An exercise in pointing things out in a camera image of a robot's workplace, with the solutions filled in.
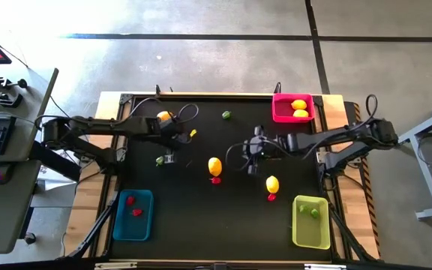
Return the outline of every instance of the wooden board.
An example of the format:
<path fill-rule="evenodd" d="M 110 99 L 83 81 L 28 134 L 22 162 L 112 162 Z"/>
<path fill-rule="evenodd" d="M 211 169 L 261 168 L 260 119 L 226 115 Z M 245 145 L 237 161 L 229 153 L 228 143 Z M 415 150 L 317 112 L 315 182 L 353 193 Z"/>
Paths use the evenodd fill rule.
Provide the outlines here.
<path fill-rule="evenodd" d="M 119 110 L 119 99 L 121 94 L 141 94 L 147 95 L 148 92 L 102 92 L 97 106 L 96 118 L 111 119 L 116 118 Z M 162 95 L 231 95 L 229 93 L 162 93 Z M 253 95 L 253 94 L 234 94 L 234 95 Z M 255 95 L 272 95 L 272 94 L 255 94 Z M 328 128 L 339 128 L 347 125 L 347 116 L 344 109 L 344 101 L 341 95 L 323 95 L 322 96 L 325 108 L 326 122 Z M 123 116 L 129 113 L 129 106 L 124 108 Z M 110 147 L 111 136 L 90 136 L 89 140 L 96 146 L 105 148 Z M 340 151 L 348 144 L 333 146 L 333 151 Z M 82 172 L 82 178 L 98 171 L 98 167 L 91 165 Z M 357 169 L 346 169 L 345 173 L 356 180 L 361 181 L 359 171 Z M 70 220 L 67 225 L 67 234 L 64 237 L 64 246 L 67 253 L 76 249 L 77 245 L 84 239 L 92 224 L 96 219 L 98 203 L 103 187 L 102 175 L 94 176 L 87 181 L 82 182 L 76 192 L 73 203 L 73 210 L 70 214 Z M 108 198 L 111 198 L 116 180 L 113 178 L 111 182 Z M 373 234 L 373 227 L 368 212 L 368 206 L 364 191 L 351 180 L 340 177 L 338 179 L 341 199 L 343 201 L 343 209 L 346 218 L 346 225 L 351 229 L 352 233 L 363 245 L 366 251 L 373 257 L 379 258 L 377 245 Z M 341 241 L 341 234 L 338 228 L 333 224 L 337 251 L 341 257 L 344 257 L 344 249 Z M 100 238 L 97 247 L 97 255 L 101 255 L 104 249 L 104 242 L 107 235 L 107 222 L 100 233 Z"/>

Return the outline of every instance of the floor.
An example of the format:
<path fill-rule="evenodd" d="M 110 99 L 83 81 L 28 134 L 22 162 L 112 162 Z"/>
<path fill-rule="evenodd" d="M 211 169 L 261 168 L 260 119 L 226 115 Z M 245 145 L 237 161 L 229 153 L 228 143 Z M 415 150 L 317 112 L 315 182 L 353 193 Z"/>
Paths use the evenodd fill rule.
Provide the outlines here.
<path fill-rule="evenodd" d="M 399 134 L 432 115 L 432 42 L 322 40 L 315 53 L 313 42 L 304 39 L 315 33 L 305 0 L 0 2 L 5 6 L 0 43 L 32 67 L 59 68 L 53 97 L 71 115 L 93 116 L 102 91 L 151 91 L 156 84 L 176 92 L 271 92 L 281 81 L 283 92 L 321 94 L 327 89 L 318 76 L 319 54 L 331 94 L 360 105 L 376 94 L 376 115 L 392 121 Z M 306 2 L 312 4 L 319 36 L 432 37 L 432 0 Z M 300 40 L 60 38 L 70 33 L 297 35 Z M 47 112 L 58 110 L 51 104 Z M 432 148 L 425 152 L 432 155 Z M 382 258 L 432 266 L 432 219 L 419 222 L 414 214 L 431 208 L 432 200 L 414 155 L 372 151 L 369 161 Z M 18 242 L 12 253 L 0 255 L 0 263 L 57 257 L 69 212 L 35 210 L 30 230 L 37 233 L 37 244 Z"/>

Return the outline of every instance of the green basket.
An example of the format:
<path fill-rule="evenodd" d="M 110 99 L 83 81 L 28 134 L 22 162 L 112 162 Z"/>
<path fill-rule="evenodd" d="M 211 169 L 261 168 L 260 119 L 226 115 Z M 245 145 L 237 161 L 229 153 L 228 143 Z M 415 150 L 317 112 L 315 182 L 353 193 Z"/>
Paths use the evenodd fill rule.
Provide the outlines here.
<path fill-rule="evenodd" d="M 319 217 L 310 213 L 316 209 Z M 331 246 L 329 235 L 328 201 L 324 198 L 298 195 L 292 202 L 292 242 L 303 248 L 327 250 Z"/>

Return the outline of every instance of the yellow fruit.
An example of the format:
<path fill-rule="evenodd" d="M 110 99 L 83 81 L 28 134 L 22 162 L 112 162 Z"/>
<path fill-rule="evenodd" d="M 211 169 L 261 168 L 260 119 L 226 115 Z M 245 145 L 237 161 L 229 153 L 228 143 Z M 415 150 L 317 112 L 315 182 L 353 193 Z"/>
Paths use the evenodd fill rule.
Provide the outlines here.
<path fill-rule="evenodd" d="M 211 173 L 214 177 L 217 177 L 221 174 L 223 170 L 223 165 L 221 164 L 221 160 L 217 157 L 211 157 L 208 161 L 209 173 Z"/>
<path fill-rule="evenodd" d="M 158 113 L 156 115 L 156 117 L 158 117 L 159 119 L 161 119 L 161 121 L 166 121 L 166 120 L 171 119 L 171 115 L 170 115 L 170 112 L 162 111 L 162 112 Z"/>
<path fill-rule="evenodd" d="M 294 100 L 291 103 L 291 107 L 294 110 L 304 110 L 304 109 L 306 109 L 307 106 L 308 105 L 306 104 L 306 101 L 304 101 L 304 100 Z"/>
<path fill-rule="evenodd" d="M 308 117 L 309 113 L 303 109 L 297 109 L 296 111 L 294 111 L 292 116 L 294 116 L 294 117 Z"/>
<path fill-rule="evenodd" d="M 266 189 L 271 194 L 275 194 L 275 193 L 277 193 L 279 191 L 279 181 L 273 175 L 269 176 L 266 179 Z"/>

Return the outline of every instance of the red basket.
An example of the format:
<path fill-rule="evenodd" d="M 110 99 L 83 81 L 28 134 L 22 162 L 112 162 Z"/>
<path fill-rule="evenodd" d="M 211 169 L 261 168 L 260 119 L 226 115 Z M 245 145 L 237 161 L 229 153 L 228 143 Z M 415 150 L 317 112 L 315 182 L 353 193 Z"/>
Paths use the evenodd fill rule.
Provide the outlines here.
<path fill-rule="evenodd" d="M 308 117 L 294 117 L 291 103 L 297 99 L 306 102 Z M 307 123 L 314 118 L 313 96 L 310 94 L 274 94 L 272 102 L 273 121 L 277 123 Z"/>

